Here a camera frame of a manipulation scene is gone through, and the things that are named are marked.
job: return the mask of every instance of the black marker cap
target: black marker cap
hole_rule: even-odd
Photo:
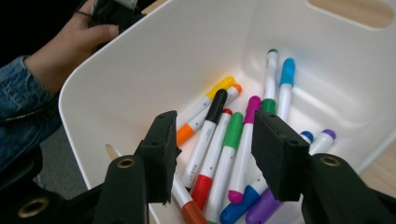
[[[221,115],[221,111],[224,108],[225,101],[227,100],[228,93],[224,89],[220,89],[216,92],[215,98],[207,111],[205,120],[218,123]]]

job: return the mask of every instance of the denim jacket sleeve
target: denim jacket sleeve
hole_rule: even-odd
[[[0,120],[35,110],[55,97],[32,76],[24,58],[18,57],[0,68]],[[0,124],[0,171],[39,145],[61,124],[56,106],[31,119]]]

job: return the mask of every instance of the green marker cap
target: green marker cap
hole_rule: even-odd
[[[231,116],[230,123],[225,133],[223,146],[232,147],[238,149],[239,140],[241,139],[242,128],[243,128],[244,116],[240,112],[235,112]]]
[[[276,102],[273,99],[264,99],[262,101],[262,110],[268,113],[275,114]]]

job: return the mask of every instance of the white plastic bin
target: white plastic bin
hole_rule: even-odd
[[[396,8],[395,1],[384,2]],[[265,55],[273,48],[280,65],[288,57],[296,62],[290,110],[296,132],[335,130],[330,153],[358,173],[394,141],[395,22],[370,28],[305,0],[171,0],[64,85],[61,115],[87,186],[104,181],[106,144],[133,154],[157,115],[183,114],[225,76],[243,87],[229,107],[245,113],[250,96],[263,97]],[[195,140],[181,147],[179,172]],[[247,183],[259,173],[254,162],[249,169]],[[183,223],[175,203],[150,208],[159,223]],[[300,209],[286,203],[270,221],[301,221]]]

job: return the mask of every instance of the wooden surface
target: wooden surface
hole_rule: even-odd
[[[396,143],[361,174],[361,179],[369,188],[396,198]]]

